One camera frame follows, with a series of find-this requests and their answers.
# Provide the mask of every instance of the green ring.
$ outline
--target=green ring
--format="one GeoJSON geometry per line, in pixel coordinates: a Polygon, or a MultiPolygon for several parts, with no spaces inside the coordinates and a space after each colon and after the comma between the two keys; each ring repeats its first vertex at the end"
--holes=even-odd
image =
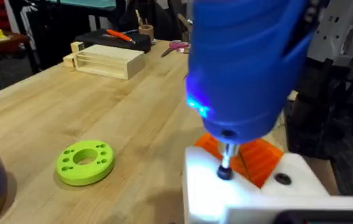
{"type": "Polygon", "coordinates": [[[67,147],[58,157],[57,173],[64,183],[73,186],[93,184],[105,178],[114,167],[113,149],[102,141],[80,141],[67,147]],[[95,157],[89,164],[78,161],[95,157]]]}

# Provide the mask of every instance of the wooden workbench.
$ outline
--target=wooden workbench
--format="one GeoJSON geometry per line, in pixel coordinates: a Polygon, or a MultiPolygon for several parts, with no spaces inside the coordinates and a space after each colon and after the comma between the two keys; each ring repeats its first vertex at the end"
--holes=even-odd
{"type": "MultiPolygon", "coordinates": [[[[187,55],[160,54],[129,81],[62,64],[0,91],[0,156],[9,196],[0,223],[183,223],[185,147],[204,134],[185,103],[187,55]],[[70,187],[55,161],[70,144],[99,139],[116,153],[102,181],[70,187]]],[[[285,147],[283,125],[266,136],[285,147]]]]}

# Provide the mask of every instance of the blue led light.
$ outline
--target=blue led light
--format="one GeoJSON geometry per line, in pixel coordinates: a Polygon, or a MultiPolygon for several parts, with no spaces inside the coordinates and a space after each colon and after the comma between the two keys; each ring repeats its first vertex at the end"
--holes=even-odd
{"type": "Polygon", "coordinates": [[[209,111],[208,107],[202,106],[198,102],[196,102],[192,99],[188,99],[187,103],[191,108],[196,109],[198,111],[198,113],[200,114],[200,116],[202,116],[204,118],[207,117],[207,112],[209,111]]]}

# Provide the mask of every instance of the orange 3d printed part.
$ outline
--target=orange 3d printed part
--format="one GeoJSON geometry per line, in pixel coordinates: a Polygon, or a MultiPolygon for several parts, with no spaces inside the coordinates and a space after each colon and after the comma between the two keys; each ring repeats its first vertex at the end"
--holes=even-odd
{"type": "MultiPolygon", "coordinates": [[[[203,135],[195,146],[202,147],[214,157],[222,159],[218,151],[218,141],[210,134],[203,135]]],[[[231,159],[231,168],[261,188],[282,155],[283,152],[269,142],[257,139],[240,145],[239,154],[231,159]]]]}

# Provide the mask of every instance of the wooden box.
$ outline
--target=wooden box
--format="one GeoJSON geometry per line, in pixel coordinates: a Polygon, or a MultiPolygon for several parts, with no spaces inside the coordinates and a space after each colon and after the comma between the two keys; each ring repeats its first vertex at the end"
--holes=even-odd
{"type": "Polygon", "coordinates": [[[128,80],[145,67],[144,52],[93,45],[76,54],[75,66],[82,72],[128,80]]]}

